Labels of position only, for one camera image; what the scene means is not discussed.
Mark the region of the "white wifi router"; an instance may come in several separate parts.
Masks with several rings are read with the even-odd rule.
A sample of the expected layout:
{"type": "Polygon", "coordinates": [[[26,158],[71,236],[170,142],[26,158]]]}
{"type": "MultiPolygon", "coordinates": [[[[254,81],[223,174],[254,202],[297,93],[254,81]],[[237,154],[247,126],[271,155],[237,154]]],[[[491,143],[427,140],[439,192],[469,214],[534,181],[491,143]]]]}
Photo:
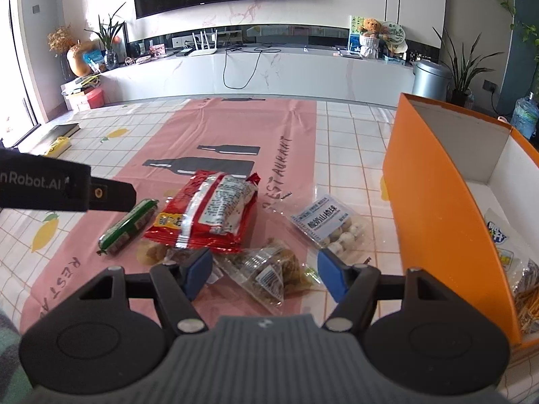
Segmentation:
{"type": "Polygon", "coordinates": [[[208,32],[201,30],[198,35],[192,33],[194,50],[190,53],[191,57],[209,56],[217,52],[217,35],[208,35],[208,32]]]}

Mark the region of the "blue water jug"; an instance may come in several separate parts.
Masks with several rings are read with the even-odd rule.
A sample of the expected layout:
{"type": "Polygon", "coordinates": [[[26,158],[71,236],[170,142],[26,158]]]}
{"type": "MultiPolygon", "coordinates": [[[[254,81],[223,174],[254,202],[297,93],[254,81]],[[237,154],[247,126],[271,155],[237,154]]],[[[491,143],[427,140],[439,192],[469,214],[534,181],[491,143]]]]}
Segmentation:
{"type": "Polygon", "coordinates": [[[526,140],[535,134],[539,119],[538,103],[534,93],[530,92],[521,99],[517,99],[512,112],[510,124],[518,130],[526,140]]]}

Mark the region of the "teddy bear in white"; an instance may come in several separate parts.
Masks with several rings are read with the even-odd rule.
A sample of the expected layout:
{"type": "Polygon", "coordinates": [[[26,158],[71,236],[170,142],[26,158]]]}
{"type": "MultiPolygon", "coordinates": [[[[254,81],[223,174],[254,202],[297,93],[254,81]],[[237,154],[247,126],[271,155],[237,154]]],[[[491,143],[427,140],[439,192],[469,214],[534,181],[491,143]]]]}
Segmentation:
{"type": "Polygon", "coordinates": [[[364,18],[360,32],[360,56],[364,59],[378,59],[380,39],[386,40],[388,34],[388,27],[376,18],[364,18]]]}

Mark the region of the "silver trash can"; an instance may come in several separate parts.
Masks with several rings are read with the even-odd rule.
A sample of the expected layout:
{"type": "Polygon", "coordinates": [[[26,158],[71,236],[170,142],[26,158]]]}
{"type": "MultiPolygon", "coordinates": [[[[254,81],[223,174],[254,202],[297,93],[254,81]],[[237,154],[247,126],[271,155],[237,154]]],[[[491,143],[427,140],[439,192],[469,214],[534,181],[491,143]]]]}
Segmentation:
{"type": "Polygon", "coordinates": [[[418,97],[445,101],[451,80],[449,69],[438,63],[420,60],[413,64],[412,94],[418,97]]]}

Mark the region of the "white TV cabinet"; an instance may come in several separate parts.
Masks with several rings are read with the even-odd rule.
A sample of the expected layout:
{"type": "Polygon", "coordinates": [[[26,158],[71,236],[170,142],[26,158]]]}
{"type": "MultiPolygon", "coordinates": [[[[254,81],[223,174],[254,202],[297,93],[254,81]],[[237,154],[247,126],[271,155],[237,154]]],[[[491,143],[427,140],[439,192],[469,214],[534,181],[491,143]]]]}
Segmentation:
{"type": "Polygon", "coordinates": [[[413,70],[343,57],[312,46],[225,47],[209,56],[169,56],[105,72],[108,103],[167,97],[314,98],[394,107],[413,89],[413,70]]]}

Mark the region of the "white blue snack bag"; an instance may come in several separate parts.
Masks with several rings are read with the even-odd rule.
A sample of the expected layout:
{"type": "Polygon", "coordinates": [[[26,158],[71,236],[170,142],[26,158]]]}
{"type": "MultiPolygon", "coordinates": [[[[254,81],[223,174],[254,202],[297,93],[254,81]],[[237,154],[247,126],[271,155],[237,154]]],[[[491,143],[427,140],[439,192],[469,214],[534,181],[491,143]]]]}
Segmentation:
{"type": "Polygon", "coordinates": [[[489,208],[484,221],[510,285],[518,285],[528,269],[529,256],[520,235],[497,212],[489,208]]]}

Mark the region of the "clear marshmallow snack box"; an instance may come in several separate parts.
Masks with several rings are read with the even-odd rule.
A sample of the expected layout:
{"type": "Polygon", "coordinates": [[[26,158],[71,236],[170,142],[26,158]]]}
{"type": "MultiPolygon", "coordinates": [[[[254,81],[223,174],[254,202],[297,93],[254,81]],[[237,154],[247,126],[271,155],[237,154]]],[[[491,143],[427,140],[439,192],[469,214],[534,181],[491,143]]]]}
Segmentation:
{"type": "Polygon", "coordinates": [[[290,221],[320,251],[328,249],[348,265],[362,263],[374,253],[370,221],[337,203],[292,215],[290,221]]]}

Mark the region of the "red white snack bag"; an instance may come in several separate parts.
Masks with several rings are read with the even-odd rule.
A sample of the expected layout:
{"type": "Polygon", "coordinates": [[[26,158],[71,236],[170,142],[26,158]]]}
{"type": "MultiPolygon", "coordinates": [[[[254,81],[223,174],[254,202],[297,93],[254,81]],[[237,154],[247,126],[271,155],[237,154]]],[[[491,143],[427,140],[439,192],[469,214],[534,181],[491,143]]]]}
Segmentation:
{"type": "Polygon", "coordinates": [[[258,197],[260,177],[197,171],[164,206],[144,238],[176,249],[236,253],[258,197]]]}

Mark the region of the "red Mimi fries snack bag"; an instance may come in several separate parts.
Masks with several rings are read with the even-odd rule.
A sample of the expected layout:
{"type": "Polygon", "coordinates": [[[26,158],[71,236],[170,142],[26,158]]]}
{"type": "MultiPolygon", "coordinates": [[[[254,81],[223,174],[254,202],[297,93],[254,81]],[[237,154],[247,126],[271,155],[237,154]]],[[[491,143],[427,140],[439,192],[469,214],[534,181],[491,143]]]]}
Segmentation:
{"type": "Polygon", "coordinates": [[[529,335],[538,331],[538,291],[538,285],[527,290],[518,289],[514,291],[517,322],[523,335],[529,335]]]}

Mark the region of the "black book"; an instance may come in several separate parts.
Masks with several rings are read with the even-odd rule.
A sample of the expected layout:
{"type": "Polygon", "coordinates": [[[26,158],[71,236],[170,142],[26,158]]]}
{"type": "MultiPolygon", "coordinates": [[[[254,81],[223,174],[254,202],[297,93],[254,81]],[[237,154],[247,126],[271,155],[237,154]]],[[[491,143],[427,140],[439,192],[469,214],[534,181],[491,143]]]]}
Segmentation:
{"type": "Polygon", "coordinates": [[[67,124],[57,125],[49,130],[49,132],[40,140],[40,143],[45,144],[46,146],[49,146],[60,137],[70,138],[72,135],[77,133],[80,129],[81,128],[80,128],[80,125],[78,125],[78,123],[67,123],[67,124]]]}

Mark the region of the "orange vase dried flowers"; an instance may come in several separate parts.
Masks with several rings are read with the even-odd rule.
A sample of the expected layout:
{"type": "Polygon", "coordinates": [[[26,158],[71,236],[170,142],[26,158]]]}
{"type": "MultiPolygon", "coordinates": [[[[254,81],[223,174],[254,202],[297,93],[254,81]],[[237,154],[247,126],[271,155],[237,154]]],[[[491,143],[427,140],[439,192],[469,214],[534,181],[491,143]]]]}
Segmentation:
{"type": "Polygon", "coordinates": [[[94,41],[81,42],[70,32],[69,27],[59,27],[47,35],[49,50],[68,60],[69,67],[77,77],[85,77],[93,73],[91,66],[85,61],[84,55],[98,49],[94,41]]]}

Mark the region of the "orange cardboard box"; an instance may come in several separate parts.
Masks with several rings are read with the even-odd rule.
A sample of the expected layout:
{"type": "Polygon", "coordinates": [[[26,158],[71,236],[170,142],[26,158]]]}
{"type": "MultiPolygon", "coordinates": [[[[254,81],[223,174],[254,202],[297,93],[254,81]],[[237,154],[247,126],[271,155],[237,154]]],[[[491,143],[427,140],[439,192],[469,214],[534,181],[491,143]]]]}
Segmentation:
{"type": "Polygon", "coordinates": [[[514,348],[525,336],[488,232],[493,210],[538,250],[538,152],[510,125],[402,94],[383,178],[404,268],[426,269],[497,324],[514,348]]]}

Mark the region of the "green plant glass vase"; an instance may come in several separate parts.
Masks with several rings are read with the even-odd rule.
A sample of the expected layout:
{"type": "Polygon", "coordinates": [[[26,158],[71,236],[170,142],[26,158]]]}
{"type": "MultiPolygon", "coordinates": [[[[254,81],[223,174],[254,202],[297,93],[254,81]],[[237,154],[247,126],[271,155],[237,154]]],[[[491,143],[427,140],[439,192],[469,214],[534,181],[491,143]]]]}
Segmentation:
{"type": "Polygon", "coordinates": [[[114,49],[115,38],[122,31],[125,23],[121,20],[117,20],[116,17],[119,11],[125,6],[120,5],[108,19],[105,20],[98,16],[98,29],[87,29],[87,32],[94,33],[104,48],[104,63],[108,70],[113,70],[119,65],[118,54],[114,49]]]}

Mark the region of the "pink checked tablecloth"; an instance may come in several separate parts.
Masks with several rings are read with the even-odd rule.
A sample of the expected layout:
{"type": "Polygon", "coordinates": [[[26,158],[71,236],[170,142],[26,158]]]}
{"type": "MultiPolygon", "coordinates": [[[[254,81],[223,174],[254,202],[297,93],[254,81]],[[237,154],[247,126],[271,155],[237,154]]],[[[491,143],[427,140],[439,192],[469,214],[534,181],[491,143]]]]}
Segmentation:
{"type": "MultiPolygon", "coordinates": [[[[199,170],[260,177],[246,247],[281,238],[316,266],[316,246],[290,225],[326,194],[370,221],[370,264],[404,268],[383,178],[394,109],[300,99],[166,99],[76,113],[81,129],[61,159],[125,180],[162,208],[199,170]]],[[[116,256],[97,254],[119,212],[1,212],[1,309],[21,332],[108,265],[139,273],[141,235],[116,256]]]]}

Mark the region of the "clear brown snack packet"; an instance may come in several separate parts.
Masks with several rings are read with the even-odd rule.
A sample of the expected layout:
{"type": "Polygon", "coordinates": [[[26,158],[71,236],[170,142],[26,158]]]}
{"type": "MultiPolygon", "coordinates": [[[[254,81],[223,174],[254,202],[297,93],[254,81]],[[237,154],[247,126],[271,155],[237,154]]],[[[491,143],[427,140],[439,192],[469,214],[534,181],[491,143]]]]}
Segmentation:
{"type": "Polygon", "coordinates": [[[286,243],[269,239],[261,248],[217,254],[217,266],[273,315],[287,296],[319,288],[317,271],[302,263],[286,243]]]}

